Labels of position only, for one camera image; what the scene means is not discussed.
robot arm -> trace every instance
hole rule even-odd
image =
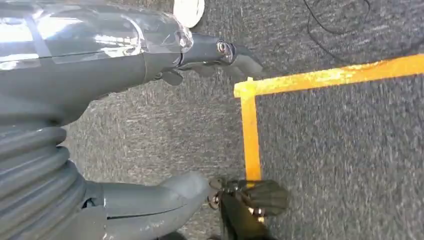
[[[152,240],[206,200],[191,172],[157,186],[85,180],[61,126],[109,93],[178,71],[253,75],[244,47],[193,34],[170,14],[98,1],[0,1],[0,239]]]

gray carpet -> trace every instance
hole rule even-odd
[[[351,62],[396,56],[424,37],[422,0],[373,0],[358,31],[312,33]],[[170,0],[134,1],[170,11]],[[329,28],[352,28],[362,0],[322,0],[314,11]],[[342,66],[307,34],[303,0],[206,1],[195,31],[251,48],[272,75]],[[417,47],[408,52],[423,52]],[[151,82],[93,102],[67,127],[65,145],[96,181],[155,184],[198,170],[243,176],[239,79],[187,75],[171,87]],[[269,221],[279,239],[424,239],[423,76],[387,79],[257,98],[262,168],[293,193],[290,211]],[[181,232],[217,233],[204,206]]]

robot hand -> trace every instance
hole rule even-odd
[[[256,77],[263,71],[259,59],[245,46],[198,33],[192,34],[192,42],[192,47],[181,54],[175,69],[161,73],[157,79],[175,86],[183,81],[175,70],[195,71],[203,77],[210,77],[218,67],[235,78]]]

white round object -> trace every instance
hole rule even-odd
[[[205,12],[205,0],[175,0],[173,15],[186,28],[199,23]]]

black cable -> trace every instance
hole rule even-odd
[[[316,0],[312,6],[315,7],[321,0]],[[308,4],[307,0],[303,0],[304,4],[306,5],[306,8],[309,11],[309,15],[308,15],[308,19],[307,19],[307,33],[309,35],[309,37],[311,38],[311,40],[316,43],[324,52],[326,52],[328,55],[332,56],[334,59],[336,59],[339,62],[342,63],[346,63],[346,64],[358,64],[357,62],[354,61],[350,61],[347,59],[344,59],[334,53],[332,53],[329,49],[327,49],[322,43],[320,43],[318,41],[318,39],[311,33],[311,19],[314,19],[316,21],[316,23],[322,28],[324,29],[326,32],[330,33],[330,34],[334,34],[334,35],[344,35],[344,34],[348,34],[348,33],[352,33],[354,31],[356,31],[357,29],[359,29],[362,25],[365,24],[367,17],[369,16],[370,12],[371,12],[371,3],[369,0],[362,0],[366,3],[366,5],[368,6],[368,11],[366,12],[365,16],[363,17],[362,21],[356,26],[353,27],[350,30],[346,30],[346,31],[337,31],[337,30],[333,30],[330,29],[326,26],[324,26],[320,20],[318,20],[316,14],[314,13],[312,7]],[[416,43],[411,44],[411,46],[405,50],[401,50],[395,54],[392,54],[392,56],[386,58],[386,59],[394,59],[394,58],[399,58],[399,57],[404,57],[409,55],[412,51],[418,49],[421,45],[424,44],[424,37],[421,38],[419,41],[417,41]]]
[[[315,7],[321,0],[316,0],[312,6]],[[322,28],[324,29],[326,32],[334,34],[334,35],[343,35],[343,34],[348,34],[348,33],[352,33],[354,31],[356,31],[357,29],[359,29],[362,25],[364,25],[365,21],[367,20],[368,15],[371,12],[371,3],[369,0],[363,0],[367,6],[368,6],[368,11],[366,12],[364,18],[362,19],[362,22],[360,22],[356,27],[353,27],[350,30],[346,30],[346,31],[336,31],[336,30],[332,30],[328,27],[325,27],[320,20],[318,20],[317,16],[315,15],[314,11],[312,10],[311,6],[308,4],[307,0],[303,0],[304,4],[306,5],[307,9],[309,10],[309,15],[307,18],[307,34],[309,35],[309,37],[312,39],[312,41],[314,43],[316,43],[324,52],[326,52],[328,55],[332,56],[334,59],[336,59],[339,62],[342,63],[346,63],[346,64],[356,64],[353,61],[349,61],[346,59],[341,58],[340,56],[332,53],[329,49],[327,49],[324,45],[322,45],[318,39],[312,34],[311,32],[311,17],[316,21],[316,23]]]

